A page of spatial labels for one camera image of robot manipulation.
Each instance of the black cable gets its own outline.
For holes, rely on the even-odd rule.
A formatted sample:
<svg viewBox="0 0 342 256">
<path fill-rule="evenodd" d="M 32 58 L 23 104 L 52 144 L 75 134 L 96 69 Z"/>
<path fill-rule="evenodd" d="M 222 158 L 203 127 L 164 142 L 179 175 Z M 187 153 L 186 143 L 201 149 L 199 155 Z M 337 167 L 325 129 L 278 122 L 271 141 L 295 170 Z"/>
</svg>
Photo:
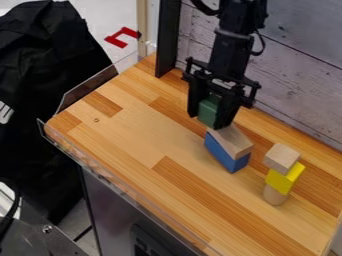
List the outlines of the black cable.
<svg viewBox="0 0 342 256">
<path fill-rule="evenodd" d="M 14 214 L 19 208 L 21 193 L 18 187 L 12 181 L 8 179 L 0 178 L 0 182 L 5 183 L 14 192 L 14 202 L 11 206 L 11 209 L 7 212 L 6 216 L 3 217 L 0 221 L 0 253 L 1 253 L 1 241 L 5 237 L 7 230 L 11 226 L 13 222 Z"/>
<path fill-rule="evenodd" d="M 82 237 L 84 237 L 86 234 L 88 234 L 88 232 L 90 230 L 93 229 L 93 226 L 90 225 L 89 227 L 87 227 L 81 234 L 79 234 L 78 236 L 76 236 L 76 238 L 74 239 L 74 242 L 78 242 Z"/>
<path fill-rule="evenodd" d="M 266 42 L 264 40 L 264 38 L 262 37 L 262 35 L 259 33 L 259 30 L 255 30 L 255 33 L 258 35 L 259 37 L 259 40 L 261 42 L 261 46 L 262 46 L 262 49 L 258 52 L 254 52 L 254 51 L 251 51 L 251 55 L 253 56 L 260 56 L 261 54 L 263 54 L 263 52 L 265 51 L 266 49 Z"/>
</svg>

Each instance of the wooden block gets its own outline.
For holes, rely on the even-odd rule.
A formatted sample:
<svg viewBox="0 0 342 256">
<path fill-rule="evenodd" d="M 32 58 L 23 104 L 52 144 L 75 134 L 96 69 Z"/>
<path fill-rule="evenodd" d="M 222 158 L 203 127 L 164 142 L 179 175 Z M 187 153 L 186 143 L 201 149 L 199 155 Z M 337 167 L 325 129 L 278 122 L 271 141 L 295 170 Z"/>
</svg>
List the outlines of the wooden block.
<svg viewBox="0 0 342 256">
<path fill-rule="evenodd" d="M 282 205 L 289 198 L 288 194 L 283 195 L 268 184 L 265 186 L 263 196 L 266 202 L 274 206 Z"/>
<path fill-rule="evenodd" d="M 305 166 L 297 162 L 287 175 L 282 175 L 276 170 L 271 169 L 266 177 L 266 183 L 278 190 L 283 195 L 290 193 L 293 185 L 303 173 Z"/>
<path fill-rule="evenodd" d="M 286 175 L 299 158 L 299 152 L 286 145 L 277 143 L 267 152 L 264 164 L 267 167 Z"/>
<path fill-rule="evenodd" d="M 239 159 L 233 159 L 225 149 L 207 132 L 205 136 L 205 146 L 211 154 L 231 173 L 237 172 L 246 167 L 251 153 L 244 155 Z"/>
<path fill-rule="evenodd" d="M 206 126 L 213 128 L 219 102 L 220 98 L 213 93 L 208 98 L 202 100 L 199 104 L 197 119 Z"/>
<path fill-rule="evenodd" d="M 253 143 L 234 124 L 217 131 L 208 129 L 208 132 L 234 160 L 252 152 Z"/>
</svg>

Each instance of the wooden wall panel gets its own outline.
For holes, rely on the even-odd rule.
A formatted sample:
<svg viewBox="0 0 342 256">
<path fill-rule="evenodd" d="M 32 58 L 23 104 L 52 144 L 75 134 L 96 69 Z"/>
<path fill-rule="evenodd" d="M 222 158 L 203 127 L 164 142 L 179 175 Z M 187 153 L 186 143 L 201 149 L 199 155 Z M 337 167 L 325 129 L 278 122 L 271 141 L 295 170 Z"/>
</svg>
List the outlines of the wooden wall panel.
<svg viewBox="0 0 342 256">
<path fill-rule="evenodd" d="M 342 68 L 342 1 L 269 2 L 264 35 Z"/>
<path fill-rule="evenodd" d="M 207 2 L 213 4 L 216 1 L 208 0 Z M 274 3 L 278 2 L 280 1 L 271 0 L 271 14 L 277 10 Z M 278 6 L 285 9 L 287 5 L 287 3 L 278 3 Z M 291 12 L 292 10 L 293 15 L 297 15 L 293 9 L 295 6 L 292 6 L 292 9 L 289 8 L 287 11 Z M 280 15 L 277 18 L 284 21 L 289 16 L 289 13 L 284 12 L 283 16 Z M 307 25 L 307 22 L 309 21 L 303 21 L 301 26 Z M 311 45 L 310 40 L 307 38 L 299 40 L 300 29 L 298 28 L 297 32 L 294 31 L 294 34 L 291 33 L 291 30 L 286 32 L 288 26 L 282 25 L 283 23 L 274 21 L 273 25 L 265 31 L 268 37 L 265 39 L 267 42 L 266 51 L 262 56 L 252 58 L 247 70 L 247 76 L 263 85 L 263 89 L 257 96 L 258 102 L 256 106 L 342 150 L 342 111 L 340 110 L 342 108 L 342 70 L 326 63 L 328 61 L 334 62 L 333 59 L 328 57 L 328 49 L 323 46 L 318 47 L 315 43 Z M 217 24 L 216 17 L 208 17 L 183 1 L 177 67 L 184 69 L 185 59 L 188 56 L 203 61 L 209 60 L 214 42 L 213 30 Z M 279 29 L 279 26 L 285 28 L 285 31 Z M 282 33 L 285 32 L 289 35 L 283 38 Z M 278 43 L 273 39 L 269 39 L 271 37 L 283 41 Z M 313 56 L 304 53 L 305 49 L 301 49 L 304 45 L 310 46 L 306 50 Z M 334 64 L 337 65 L 339 53 L 338 49 L 336 50 Z"/>
</svg>

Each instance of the wooden table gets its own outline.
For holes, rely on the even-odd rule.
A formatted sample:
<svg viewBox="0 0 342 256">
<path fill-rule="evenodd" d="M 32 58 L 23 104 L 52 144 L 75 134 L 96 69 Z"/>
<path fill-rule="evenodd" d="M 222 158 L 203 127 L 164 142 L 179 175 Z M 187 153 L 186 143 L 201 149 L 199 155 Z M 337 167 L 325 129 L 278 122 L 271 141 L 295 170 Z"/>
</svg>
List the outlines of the wooden table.
<svg viewBox="0 0 342 256">
<path fill-rule="evenodd" d="M 47 134 L 208 255 L 321 255 L 342 209 L 341 153 L 258 111 L 236 124 L 255 143 L 230 174 L 203 146 L 206 128 L 186 113 L 181 71 L 161 79 L 154 56 L 53 117 Z M 276 142 L 302 153 L 307 170 L 290 199 L 262 199 Z"/>
</svg>

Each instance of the gray floor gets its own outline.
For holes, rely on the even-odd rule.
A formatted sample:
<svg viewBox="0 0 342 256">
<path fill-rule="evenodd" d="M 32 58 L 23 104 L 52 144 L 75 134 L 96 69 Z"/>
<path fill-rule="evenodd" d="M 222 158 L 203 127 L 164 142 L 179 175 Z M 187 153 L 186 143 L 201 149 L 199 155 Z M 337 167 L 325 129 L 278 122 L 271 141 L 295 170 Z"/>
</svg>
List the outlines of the gray floor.
<svg viewBox="0 0 342 256">
<path fill-rule="evenodd" d="M 82 199 L 73 210 L 59 224 L 59 228 L 71 239 L 75 239 L 89 226 L 90 218 L 84 199 Z M 91 230 L 76 242 L 90 256 L 98 256 L 94 232 Z"/>
</svg>

